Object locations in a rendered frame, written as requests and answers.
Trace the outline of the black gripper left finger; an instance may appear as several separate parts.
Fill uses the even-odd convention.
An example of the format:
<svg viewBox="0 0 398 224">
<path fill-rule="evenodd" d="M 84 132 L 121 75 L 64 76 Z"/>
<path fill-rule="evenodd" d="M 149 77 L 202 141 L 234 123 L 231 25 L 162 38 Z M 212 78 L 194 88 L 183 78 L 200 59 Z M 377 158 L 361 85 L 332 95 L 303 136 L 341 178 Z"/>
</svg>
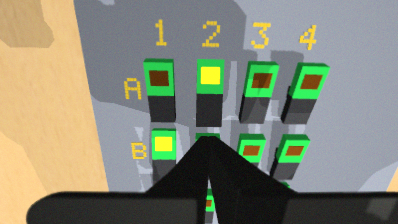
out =
<svg viewBox="0 0 398 224">
<path fill-rule="evenodd" d="M 205 224 L 208 136 L 145 192 L 60 191 L 27 210 L 26 224 Z"/>
</svg>

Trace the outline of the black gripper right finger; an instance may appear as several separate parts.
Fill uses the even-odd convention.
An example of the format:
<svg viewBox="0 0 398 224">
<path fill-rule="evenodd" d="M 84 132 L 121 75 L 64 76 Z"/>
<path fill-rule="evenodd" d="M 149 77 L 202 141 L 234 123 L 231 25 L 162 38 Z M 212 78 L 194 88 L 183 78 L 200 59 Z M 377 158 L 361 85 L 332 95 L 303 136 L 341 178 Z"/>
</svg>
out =
<svg viewBox="0 0 398 224">
<path fill-rule="evenodd" d="M 398 224 L 398 191 L 296 192 L 208 138 L 218 224 Z"/>
</svg>

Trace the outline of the grey switch panel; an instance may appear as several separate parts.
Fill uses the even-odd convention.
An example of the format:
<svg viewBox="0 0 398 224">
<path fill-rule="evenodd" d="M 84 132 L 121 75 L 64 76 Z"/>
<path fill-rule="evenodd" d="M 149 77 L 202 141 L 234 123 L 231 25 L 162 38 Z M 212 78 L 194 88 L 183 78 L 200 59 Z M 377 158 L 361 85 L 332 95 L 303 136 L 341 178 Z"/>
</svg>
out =
<svg viewBox="0 0 398 224">
<path fill-rule="evenodd" d="M 200 136 L 297 192 L 388 189 L 398 0 L 73 2 L 109 191 L 147 191 Z"/>
</svg>

